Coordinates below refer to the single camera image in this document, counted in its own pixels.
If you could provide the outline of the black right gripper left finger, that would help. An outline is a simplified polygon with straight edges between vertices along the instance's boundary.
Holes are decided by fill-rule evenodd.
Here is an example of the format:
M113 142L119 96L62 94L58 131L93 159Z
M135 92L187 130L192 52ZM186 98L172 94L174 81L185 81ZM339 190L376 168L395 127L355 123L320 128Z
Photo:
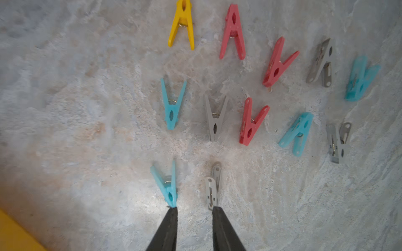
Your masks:
M178 209L169 207L146 251L176 251Z

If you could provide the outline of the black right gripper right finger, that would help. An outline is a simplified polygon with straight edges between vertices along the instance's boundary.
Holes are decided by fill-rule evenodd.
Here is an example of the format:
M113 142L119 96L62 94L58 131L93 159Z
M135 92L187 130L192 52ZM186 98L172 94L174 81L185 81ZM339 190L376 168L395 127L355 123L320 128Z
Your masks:
M215 251L245 251L224 210L213 207L213 247Z

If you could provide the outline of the pink red clothespin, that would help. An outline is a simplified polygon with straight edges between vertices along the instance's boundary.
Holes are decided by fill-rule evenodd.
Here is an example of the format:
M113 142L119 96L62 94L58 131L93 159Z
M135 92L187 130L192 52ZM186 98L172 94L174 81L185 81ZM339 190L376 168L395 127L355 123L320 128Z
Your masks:
M299 51L296 51L284 62L281 62L284 43L285 38L280 37L274 46L273 54L269 61L268 70L262 82L265 87L271 88L300 54Z

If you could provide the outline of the yellow clothespin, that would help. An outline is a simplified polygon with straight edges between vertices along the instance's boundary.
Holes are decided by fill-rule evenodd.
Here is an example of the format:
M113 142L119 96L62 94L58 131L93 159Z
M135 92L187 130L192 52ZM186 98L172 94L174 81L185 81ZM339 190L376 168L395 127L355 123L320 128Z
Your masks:
M177 9L173 19L171 32L169 35L168 45L169 47L173 46L174 39L177 35L179 26L186 27L189 45L191 50L195 49L195 39L194 39L194 29L193 29L193 20L192 20L192 4L190 0L178 0L177 1Z

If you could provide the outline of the teal clothespin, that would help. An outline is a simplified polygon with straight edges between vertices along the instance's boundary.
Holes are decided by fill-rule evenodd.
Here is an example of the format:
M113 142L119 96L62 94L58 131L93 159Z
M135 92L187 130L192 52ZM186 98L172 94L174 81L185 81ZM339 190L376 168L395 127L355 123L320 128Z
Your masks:
M294 121L283 138L281 138L278 145L280 147L287 147L294 140L293 154L300 157L303 154L307 142L307 137L313 123L313 117L314 115L312 113L302 113Z
M164 79L161 79L162 98L165 108L165 121L168 130L174 130L176 123L179 121L178 116L180 112L181 103L183 101L187 81L183 83L178 100L174 104L170 104L168 99Z
M160 188L165 201L168 203L169 207L176 208L177 207L177 179L176 179L176 161L172 162L172 175L170 181L165 181L160 173L157 171L155 166L150 168L150 171L156 181L156 184Z
M345 93L346 101L359 101L381 69L380 65L366 66L367 56L360 55L355 59Z

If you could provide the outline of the grey clothespin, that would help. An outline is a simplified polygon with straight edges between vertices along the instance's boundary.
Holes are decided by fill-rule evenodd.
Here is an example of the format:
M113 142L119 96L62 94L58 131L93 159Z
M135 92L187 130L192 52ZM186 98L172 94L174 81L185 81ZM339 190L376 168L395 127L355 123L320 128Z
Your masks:
M331 123L326 125L329 155L331 161L336 164L344 164L348 157L349 146L347 144L348 137L352 128L352 123L345 122L339 129Z
M224 115L226 113L226 108L228 104L227 96L224 99L224 104L219 113L213 113L210 107L208 95L205 94L205 105L206 105L206 117L208 124L208 134L210 141L214 142L217 140L220 131L222 129L222 125L224 122Z
M315 60L312 68L307 76L307 83L312 83L318 80L322 75L323 87L330 87L332 85L332 69L331 64L335 58L334 40L331 38L323 41L317 50Z
M211 175L205 178L207 205L208 209L211 211L214 207L218 206L222 170L221 162L215 162L212 167Z

